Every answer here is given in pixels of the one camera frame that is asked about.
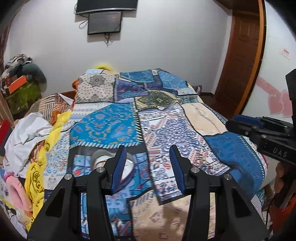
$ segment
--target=door frame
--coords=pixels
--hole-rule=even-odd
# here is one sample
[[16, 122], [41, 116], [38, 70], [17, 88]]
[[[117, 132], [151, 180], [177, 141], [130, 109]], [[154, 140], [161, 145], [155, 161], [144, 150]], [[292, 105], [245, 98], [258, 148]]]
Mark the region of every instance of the door frame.
[[[239, 102], [239, 105], [237, 106], [234, 115], [237, 114], [241, 114], [242, 111], [244, 110], [249, 97], [251, 95], [251, 92], [254, 88], [254, 85], [256, 83], [257, 77], [258, 77], [258, 73], [260, 70], [260, 66], [261, 66], [261, 62], [262, 62], [262, 57], [263, 57], [263, 52], [264, 52], [264, 47], [265, 47], [265, 38], [266, 38], [266, 12], [265, 12], [265, 3], [264, 0], [258, 0], [258, 4], [259, 4], [259, 14], [256, 13], [251, 13], [251, 12], [244, 12], [244, 11], [233, 11], [234, 13], [240, 13], [240, 14], [248, 14], [248, 15], [256, 15], [259, 16], [259, 22], [260, 22], [260, 26], [259, 26], [259, 39], [258, 39], [258, 46], [257, 46], [257, 52], [256, 52], [256, 56], [255, 56], [255, 61], [254, 61], [254, 65], [252, 68], [252, 72], [251, 75], [249, 77], [247, 86], [245, 88], [245, 91], [243, 93], [243, 96]], [[219, 90], [221, 89], [223, 83], [222, 83], [222, 79], [224, 78], [224, 75], [226, 74], [226, 64], [229, 61], [230, 58], [230, 52], [231, 52], [231, 47], [232, 47], [232, 40], [233, 40], [233, 34], [234, 34], [234, 24], [235, 24], [235, 20], [234, 17], [232, 17], [232, 23], [231, 23], [231, 32], [230, 32], [230, 38], [229, 38], [229, 45], [228, 45], [228, 49], [227, 49], [227, 54], [226, 54], [226, 58], [225, 58], [225, 62], [224, 62], [224, 66], [222, 69], [222, 73], [219, 79], [219, 83], [217, 86], [217, 89], [215, 91], [215, 94], [219, 92]]]

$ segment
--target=silver bolt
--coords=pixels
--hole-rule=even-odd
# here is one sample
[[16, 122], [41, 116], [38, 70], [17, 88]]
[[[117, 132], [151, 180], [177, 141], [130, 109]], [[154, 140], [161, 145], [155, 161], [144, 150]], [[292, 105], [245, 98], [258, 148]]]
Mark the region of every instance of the silver bolt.
[[98, 173], [102, 173], [102, 172], [105, 171], [105, 168], [104, 168], [104, 167], [98, 167], [98, 168], [96, 169], [96, 171], [97, 171]]
[[200, 169], [199, 169], [198, 167], [192, 167], [192, 168], [191, 168], [191, 171], [192, 171], [193, 173], [198, 173], [198, 172], [200, 171]]
[[232, 179], [232, 176], [231, 176], [230, 174], [225, 174], [225, 175], [224, 175], [224, 178], [225, 178], [226, 180], [231, 180], [231, 179]]
[[68, 173], [64, 176], [66, 180], [70, 180], [72, 178], [72, 174]]

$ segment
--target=brown wooden door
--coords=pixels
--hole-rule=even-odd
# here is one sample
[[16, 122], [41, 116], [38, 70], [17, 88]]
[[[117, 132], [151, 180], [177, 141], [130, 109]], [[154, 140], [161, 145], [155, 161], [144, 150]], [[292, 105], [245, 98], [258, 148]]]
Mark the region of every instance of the brown wooden door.
[[259, 16], [233, 12], [228, 52], [215, 92], [216, 109], [227, 118], [235, 113], [249, 82], [257, 53], [259, 29]]

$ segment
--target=orange box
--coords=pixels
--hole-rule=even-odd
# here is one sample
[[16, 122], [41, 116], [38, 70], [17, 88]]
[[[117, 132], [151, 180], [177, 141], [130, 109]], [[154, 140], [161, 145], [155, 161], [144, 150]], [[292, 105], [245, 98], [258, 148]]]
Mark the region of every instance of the orange box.
[[16, 91], [19, 87], [27, 82], [27, 78], [25, 75], [19, 77], [16, 81], [12, 82], [8, 87], [9, 93]]

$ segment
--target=patchwork bedspread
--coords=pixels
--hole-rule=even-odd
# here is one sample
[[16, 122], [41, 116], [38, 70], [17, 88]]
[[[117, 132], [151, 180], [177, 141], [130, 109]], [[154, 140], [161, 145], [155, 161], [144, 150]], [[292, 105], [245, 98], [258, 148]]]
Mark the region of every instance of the patchwork bedspread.
[[[70, 119], [46, 153], [44, 199], [66, 173], [89, 174], [96, 150], [115, 153], [125, 145], [134, 169], [120, 191], [106, 196], [117, 240], [181, 240], [190, 196], [183, 196], [177, 187], [169, 160], [171, 145], [207, 174], [229, 172], [249, 199], [262, 184], [267, 167], [255, 145], [228, 132], [227, 120], [204, 104], [185, 80], [161, 69], [88, 70], [74, 86]], [[0, 181], [1, 205], [13, 209], [5, 182]], [[86, 199], [82, 194], [81, 230], [88, 239]], [[210, 200], [209, 238], [215, 233], [213, 194]]]

